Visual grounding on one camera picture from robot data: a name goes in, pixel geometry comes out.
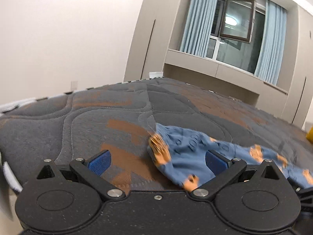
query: curtain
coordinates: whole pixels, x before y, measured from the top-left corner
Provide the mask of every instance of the curtain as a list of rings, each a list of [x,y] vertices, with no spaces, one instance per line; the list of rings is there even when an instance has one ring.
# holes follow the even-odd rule
[[[205,57],[217,0],[191,0],[180,51]]]
[[[255,76],[273,85],[277,84],[283,59],[287,13],[283,7],[266,0],[262,45]]]

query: electrical outlet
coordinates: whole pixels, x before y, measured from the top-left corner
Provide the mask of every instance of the electrical outlet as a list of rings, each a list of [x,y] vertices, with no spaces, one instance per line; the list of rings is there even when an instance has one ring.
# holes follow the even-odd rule
[[[71,81],[71,91],[77,90],[78,81]]]

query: window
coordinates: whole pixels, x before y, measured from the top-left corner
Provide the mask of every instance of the window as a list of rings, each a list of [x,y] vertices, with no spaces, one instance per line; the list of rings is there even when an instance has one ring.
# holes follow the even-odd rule
[[[240,23],[240,26],[236,27],[238,24],[237,22],[235,26],[231,26],[227,29],[224,27],[224,34],[236,35],[242,38],[245,38],[246,36],[251,36],[251,43],[247,43],[242,39],[240,41],[234,39],[226,39],[222,37],[222,25],[227,25],[227,23],[229,23],[230,25],[235,24],[235,22],[227,18],[227,16],[230,15],[230,18],[234,18],[234,20],[237,20],[238,17],[235,18],[235,16],[232,17],[232,15],[241,14],[242,18],[244,18],[245,22],[247,23],[247,21],[251,19],[251,14],[248,16],[248,7],[254,6],[252,4],[248,5],[239,1],[236,1],[236,3],[234,4],[231,3],[231,5],[228,4],[228,6],[225,6],[226,3],[226,0],[218,0],[217,2],[212,32],[209,40],[208,52],[206,56],[213,60],[224,62],[250,73],[254,73],[256,65],[258,63],[262,44],[265,21],[264,12],[259,9],[258,11],[254,10],[254,26],[251,25],[251,33],[249,33],[249,26],[247,24]]]

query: bed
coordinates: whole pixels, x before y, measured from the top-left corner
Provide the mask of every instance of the bed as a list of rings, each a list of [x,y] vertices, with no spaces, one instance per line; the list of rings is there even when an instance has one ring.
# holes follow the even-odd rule
[[[112,164],[102,177],[126,193],[177,189],[147,153],[156,122],[245,147],[259,144],[313,170],[313,148],[301,129],[231,97],[168,78],[65,93],[7,111],[0,117],[2,159],[23,185],[44,159],[67,164],[108,149]]]

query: metal bolt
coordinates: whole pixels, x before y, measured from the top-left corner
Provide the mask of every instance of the metal bolt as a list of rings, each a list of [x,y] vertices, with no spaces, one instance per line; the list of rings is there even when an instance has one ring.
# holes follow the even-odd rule
[[[161,195],[155,195],[155,196],[154,196],[154,199],[155,199],[155,200],[161,200],[162,198],[163,198],[163,197],[162,197]]]
[[[201,189],[200,188],[200,189],[195,189],[193,191],[193,194],[195,196],[198,196],[198,197],[205,197],[205,196],[207,196],[209,194],[209,192],[206,189]]]
[[[107,194],[110,197],[120,197],[122,196],[123,191],[120,189],[111,189],[111,190],[108,190]]]

